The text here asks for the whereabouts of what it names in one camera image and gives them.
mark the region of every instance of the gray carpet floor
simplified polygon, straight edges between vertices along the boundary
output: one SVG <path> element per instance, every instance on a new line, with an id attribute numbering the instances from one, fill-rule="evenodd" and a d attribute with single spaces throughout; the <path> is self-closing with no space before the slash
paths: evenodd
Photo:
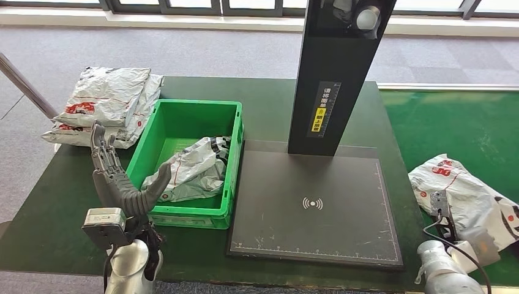
<path id="1" fill-rule="evenodd" d="M 175 76 L 295 78 L 300 48 L 298 33 L 0 26 L 0 51 L 57 110 L 86 66 L 151 67 L 154 73 Z M 368 79 L 519 84 L 518 56 L 519 41 L 513 39 L 387 36 Z M 53 146 L 39 138 L 50 121 L 1 74 L 0 118 L 2 223 L 16 215 L 52 158 Z M 157 291 L 209 293 L 197 287 L 209 286 L 162 283 Z M 251 287 L 215 291 L 260 292 Z M 102 293 L 102 280 L 0 273 L 0 293 L 35 292 Z"/>

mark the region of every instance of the yellow label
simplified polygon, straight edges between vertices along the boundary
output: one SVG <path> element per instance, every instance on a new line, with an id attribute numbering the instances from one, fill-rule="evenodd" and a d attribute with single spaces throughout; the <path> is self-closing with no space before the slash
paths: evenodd
<path id="1" fill-rule="evenodd" d="M 317 111 L 315 111 L 315 118 L 313 119 L 312 129 L 310 130 L 311 132 L 319 132 L 321 130 L 325 113 L 326 108 L 317 108 Z"/>

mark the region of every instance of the cable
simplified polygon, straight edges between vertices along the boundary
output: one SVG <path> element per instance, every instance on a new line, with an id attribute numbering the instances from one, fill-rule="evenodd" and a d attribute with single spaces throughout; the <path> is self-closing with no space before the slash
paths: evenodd
<path id="1" fill-rule="evenodd" d="M 110 252 L 108 257 L 105 259 L 105 267 L 103 269 L 103 284 L 105 287 L 105 292 L 106 292 L 106 287 L 108 286 L 108 271 L 109 271 L 109 267 L 110 267 L 110 260 L 114 257 L 116 251 L 117 251 L 117 246 L 114 244 L 112 247 L 112 251 Z"/>
<path id="2" fill-rule="evenodd" d="M 483 267 L 479 264 L 479 262 L 477 262 L 477 260 L 475 260 L 472 256 L 470 256 L 463 249 L 456 247 L 456 245 L 452 244 L 451 242 L 444 240 L 438 236 L 435 236 L 427 231 L 429 228 L 432 228 L 435 225 L 438 225 L 442 220 L 443 220 L 443 216 L 441 215 L 441 213 L 438 213 L 438 220 L 434 224 L 431 224 L 431 225 L 428 225 L 427 227 L 425 227 L 423 229 L 424 233 L 427 236 L 429 236 L 433 239 L 436 239 L 436 240 L 442 242 L 443 244 L 459 251 L 461 254 L 465 255 L 466 258 L 468 258 L 473 264 L 475 264 L 477 266 L 477 269 L 481 272 L 481 275 L 483 275 L 483 278 L 485 279 L 485 284 L 487 285 L 487 294 L 492 294 L 492 288 L 490 287 L 490 279 L 488 278 L 487 272 L 483 269 Z"/>

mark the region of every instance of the package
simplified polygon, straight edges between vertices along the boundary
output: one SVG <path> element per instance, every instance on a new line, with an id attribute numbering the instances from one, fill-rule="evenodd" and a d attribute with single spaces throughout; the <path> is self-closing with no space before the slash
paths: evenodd
<path id="1" fill-rule="evenodd" d="M 65 111 L 56 122 L 90 127 L 126 127 L 135 112 L 151 69 L 87 67 L 80 75 Z"/>
<path id="2" fill-rule="evenodd" d="M 174 154 L 171 181 L 160 202 L 179 202 L 214 197 L 222 193 L 231 137 L 204 137 Z M 144 179 L 142 189 L 153 183 L 158 171 Z"/>
<path id="3" fill-rule="evenodd" d="M 447 154 L 409 173 L 416 201 L 432 215 L 430 194 L 445 190 L 457 232 L 486 228 L 501 251 L 519 239 L 519 206 L 470 174 Z"/>
<path id="4" fill-rule="evenodd" d="M 137 142 L 147 124 L 155 103 L 159 99 L 162 82 L 163 76 L 149 75 L 128 126 L 106 127 L 106 141 L 108 141 L 111 134 L 114 134 L 116 136 L 114 147 L 121 149 L 128 149 Z M 75 127 L 57 122 L 50 131 L 42 135 L 42 138 L 50 143 L 90 146 L 90 132 L 90 126 Z"/>

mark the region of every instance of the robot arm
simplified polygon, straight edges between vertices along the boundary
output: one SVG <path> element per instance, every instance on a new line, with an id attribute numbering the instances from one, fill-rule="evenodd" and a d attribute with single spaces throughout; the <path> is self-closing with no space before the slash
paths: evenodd
<path id="1" fill-rule="evenodd" d="M 154 230 L 147 213 L 155 206 L 171 179 L 170 164 L 159 168 L 158 178 L 145 190 L 138 190 L 121 167 L 111 135 L 94 121 L 91 149 L 95 189 L 103 208 L 87 213 L 83 231 L 99 248 L 106 250 L 105 293 L 151 294 L 153 281 L 162 265 L 162 237 Z M 108 281 L 108 269 L 112 273 Z"/>
<path id="2" fill-rule="evenodd" d="M 435 240 L 423 242 L 418 246 L 417 253 L 422 260 L 422 266 L 415 283 L 420 284 L 424 274 L 426 294 L 484 294 L 479 283 L 467 275 L 473 270 L 473 264 L 481 271 L 487 285 L 487 293 L 491 294 L 490 281 L 482 266 L 499 260 L 498 248 L 493 238 L 481 227 L 470 228 L 458 234 L 445 190 L 431 194 L 431 207 L 436 211 L 437 221 L 425 227 L 424 233 Z M 432 227 L 438 229 L 442 238 L 427 232 Z"/>

